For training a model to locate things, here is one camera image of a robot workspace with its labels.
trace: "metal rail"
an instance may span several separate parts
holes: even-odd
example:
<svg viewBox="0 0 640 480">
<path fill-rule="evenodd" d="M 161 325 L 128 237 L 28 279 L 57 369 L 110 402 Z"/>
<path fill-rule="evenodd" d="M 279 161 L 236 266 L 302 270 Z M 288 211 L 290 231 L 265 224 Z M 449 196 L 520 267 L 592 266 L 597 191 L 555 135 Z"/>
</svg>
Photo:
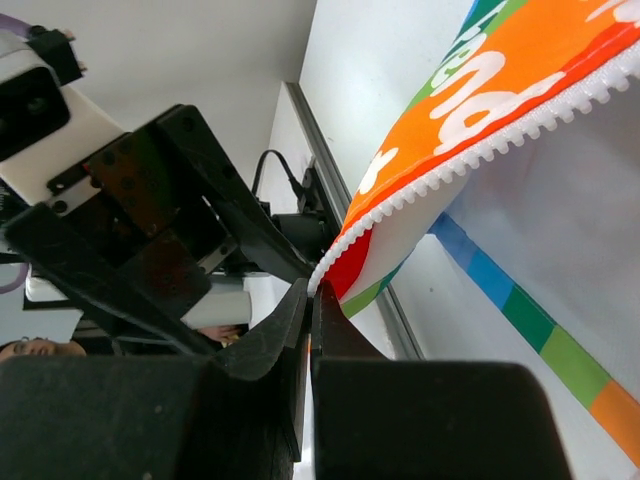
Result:
<svg viewBox="0 0 640 480">
<path fill-rule="evenodd" d="M 325 190 L 338 224 L 342 225 L 351 203 L 351 194 L 344 183 L 300 85 L 287 83 L 287 89 L 300 119 L 300 124 L 304 129 L 307 142 L 313 152 L 314 161 L 312 166 L 320 177 L 322 188 Z M 393 287 L 389 285 L 378 295 L 376 302 L 398 359 L 424 359 L 422 350 L 416 341 L 398 297 L 393 291 Z"/>
</svg>

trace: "black cable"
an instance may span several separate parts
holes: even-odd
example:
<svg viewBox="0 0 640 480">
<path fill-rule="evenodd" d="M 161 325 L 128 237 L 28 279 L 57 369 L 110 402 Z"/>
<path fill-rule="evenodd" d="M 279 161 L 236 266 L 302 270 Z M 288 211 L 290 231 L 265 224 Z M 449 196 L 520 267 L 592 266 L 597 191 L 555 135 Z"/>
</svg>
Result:
<svg viewBox="0 0 640 480">
<path fill-rule="evenodd" d="M 291 189 L 293 190 L 296 198 L 300 200 L 302 197 L 304 197 L 305 194 L 304 187 L 300 185 L 300 182 L 298 182 L 298 180 L 296 180 L 296 177 L 293 175 L 293 172 L 289 168 L 289 165 L 287 164 L 284 156 L 277 150 L 265 150 L 264 152 L 262 152 L 262 155 L 260 155 L 258 166 L 256 167 L 256 173 L 253 177 L 253 186 L 251 187 L 251 193 L 253 193 L 255 197 L 258 196 L 258 187 L 260 186 L 260 178 L 262 177 L 262 172 L 264 170 L 264 162 L 267 158 L 267 155 L 269 155 L 270 153 L 273 153 L 276 157 L 278 157 L 278 160 L 280 160 L 280 164 L 282 165 L 282 168 L 284 168 L 284 171 L 287 174 L 287 178 L 289 179 L 289 183 L 291 184 Z"/>
</svg>

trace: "blue stripe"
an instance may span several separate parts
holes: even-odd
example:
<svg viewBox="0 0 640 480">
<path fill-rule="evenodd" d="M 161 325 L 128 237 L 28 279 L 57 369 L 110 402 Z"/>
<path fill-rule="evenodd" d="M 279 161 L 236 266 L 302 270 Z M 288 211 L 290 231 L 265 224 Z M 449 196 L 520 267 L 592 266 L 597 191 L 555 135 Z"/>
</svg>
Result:
<svg viewBox="0 0 640 480">
<path fill-rule="evenodd" d="M 465 272 L 469 269 L 471 259 L 478 251 L 478 247 L 449 215 L 446 213 L 440 215 L 429 229 L 429 233 L 440 240 L 460 268 Z"/>
<path fill-rule="evenodd" d="M 473 256 L 467 273 L 495 306 L 502 310 L 515 285 L 513 280 L 480 250 Z"/>
<path fill-rule="evenodd" d="M 482 289 L 489 299 L 502 310 L 515 282 L 478 248 L 453 219 L 443 213 L 429 233 L 435 235 L 460 268 Z"/>
</svg>

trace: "black screw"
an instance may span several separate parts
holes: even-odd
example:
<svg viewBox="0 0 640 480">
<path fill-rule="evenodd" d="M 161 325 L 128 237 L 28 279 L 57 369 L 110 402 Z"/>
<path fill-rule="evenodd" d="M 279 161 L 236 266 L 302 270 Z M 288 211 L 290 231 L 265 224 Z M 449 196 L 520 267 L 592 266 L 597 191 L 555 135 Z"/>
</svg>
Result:
<svg viewBox="0 0 640 480">
<path fill-rule="evenodd" d="M 224 177 L 227 180 L 231 180 L 235 174 L 236 174 L 236 169 L 233 168 L 231 165 L 227 165 L 222 169 L 222 175 L 224 175 Z"/>
<path fill-rule="evenodd" d="M 124 190 L 133 190 L 133 187 L 136 186 L 136 182 L 131 177 L 124 177 L 122 180 L 120 180 L 120 186 Z"/>
<path fill-rule="evenodd" d="M 113 152 L 104 152 L 104 155 L 102 156 L 102 163 L 105 165 L 113 165 L 116 163 L 116 156 Z"/>
<path fill-rule="evenodd" d="M 191 132 L 196 126 L 195 122 L 190 117 L 184 117 L 182 119 L 182 128 L 184 128 L 185 132 Z"/>
<path fill-rule="evenodd" d="M 128 138 L 122 140 L 120 145 L 118 145 L 118 150 L 120 150 L 120 153 L 124 153 L 125 155 L 129 153 L 131 151 L 131 140 Z"/>
<path fill-rule="evenodd" d="M 58 200 L 53 204 L 53 211 L 55 213 L 64 213 L 67 211 L 67 208 L 69 208 L 69 206 L 67 205 L 67 202 L 63 200 Z"/>
<path fill-rule="evenodd" d="M 129 207 L 129 208 L 134 208 L 138 204 L 138 202 L 136 202 L 135 197 L 125 197 L 122 199 L 122 202 L 126 207 Z"/>
</svg>

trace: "green stripe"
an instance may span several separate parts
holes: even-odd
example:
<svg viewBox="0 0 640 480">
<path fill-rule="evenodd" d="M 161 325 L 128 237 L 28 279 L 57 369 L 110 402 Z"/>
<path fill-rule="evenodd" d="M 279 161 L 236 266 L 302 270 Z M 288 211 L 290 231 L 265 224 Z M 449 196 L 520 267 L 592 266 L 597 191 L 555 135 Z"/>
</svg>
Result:
<svg viewBox="0 0 640 480">
<path fill-rule="evenodd" d="M 364 309 L 364 307 L 366 307 L 371 302 L 373 302 L 376 296 L 378 296 L 381 283 L 382 283 L 382 280 L 374 283 L 358 296 L 353 297 L 351 300 L 345 302 L 342 305 L 342 312 L 344 313 L 345 317 L 347 318 L 353 317 L 356 313 L 358 313 L 360 310 Z"/>
<path fill-rule="evenodd" d="M 511 291 L 502 313 L 538 353 L 556 325 L 549 314 L 518 285 Z"/>
<path fill-rule="evenodd" d="M 559 326 L 553 329 L 540 356 L 587 409 L 611 380 L 593 357 Z"/>
</svg>

